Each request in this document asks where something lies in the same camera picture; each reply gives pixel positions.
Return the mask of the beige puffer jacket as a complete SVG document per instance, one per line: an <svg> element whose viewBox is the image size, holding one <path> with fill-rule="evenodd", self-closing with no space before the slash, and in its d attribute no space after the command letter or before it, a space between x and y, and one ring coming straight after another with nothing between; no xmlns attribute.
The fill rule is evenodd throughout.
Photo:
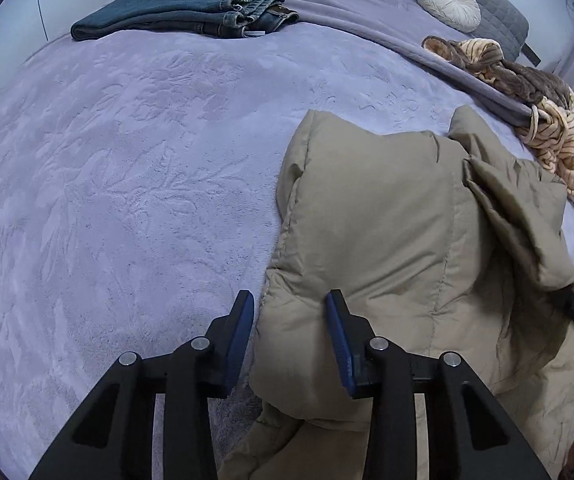
<svg viewBox="0 0 574 480"><path fill-rule="evenodd" d="M550 293L574 285L564 182L511 154L471 108L446 136L379 136L326 112L302 119L277 184L249 384L259 418L223 479L357 479L371 404L339 379L324 299L404 350L458 352L549 474L574 438L574 332Z"/></svg>

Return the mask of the striped cream brown blanket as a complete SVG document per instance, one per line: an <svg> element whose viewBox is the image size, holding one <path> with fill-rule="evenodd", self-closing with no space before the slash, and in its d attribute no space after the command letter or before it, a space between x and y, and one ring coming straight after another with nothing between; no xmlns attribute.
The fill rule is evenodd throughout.
<svg viewBox="0 0 574 480"><path fill-rule="evenodd" d="M566 184L574 201L574 90L559 76L505 58L493 39L462 41L426 37L421 46L489 86L531 108L529 125L516 136L538 162Z"/></svg>

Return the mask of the round cream cushion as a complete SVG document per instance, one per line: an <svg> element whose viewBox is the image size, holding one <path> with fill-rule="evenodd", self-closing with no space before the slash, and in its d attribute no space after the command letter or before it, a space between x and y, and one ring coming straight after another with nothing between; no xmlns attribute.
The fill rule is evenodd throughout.
<svg viewBox="0 0 574 480"><path fill-rule="evenodd" d="M481 24L476 0L416 0L430 15L459 32L473 32Z"/></svg>

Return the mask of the lavender embossed bed blanket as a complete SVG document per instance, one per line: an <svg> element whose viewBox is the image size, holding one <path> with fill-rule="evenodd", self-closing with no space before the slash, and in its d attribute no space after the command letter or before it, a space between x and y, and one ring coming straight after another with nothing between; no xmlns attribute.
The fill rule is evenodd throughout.
<svg viewBox="0 0 574 480"><path fill-rule="evenodd" d="M257 312L243 386L212 405L219 474L262 411L249 376L281 232L277 184L311 110L379 136L446 136L467 106L540 165L515 133L531 108L425 50L428 36L462 38L413 0L286 6L299 21L259 37L61 37L0 92L7 478L32 474L120 353L171 352L247 288Z"/></svg>

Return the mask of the folded blue jeans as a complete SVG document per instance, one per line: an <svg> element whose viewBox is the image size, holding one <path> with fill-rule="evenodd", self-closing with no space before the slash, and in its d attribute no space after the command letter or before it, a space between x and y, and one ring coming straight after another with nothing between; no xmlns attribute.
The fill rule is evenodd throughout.
<svg viewBox="0 0 574 480"><path fill-rule="evenodd" d="M114 0L71 26L75 41L122 30L193 32L223 39L259 37L299 21L285 0Z"/></svg>

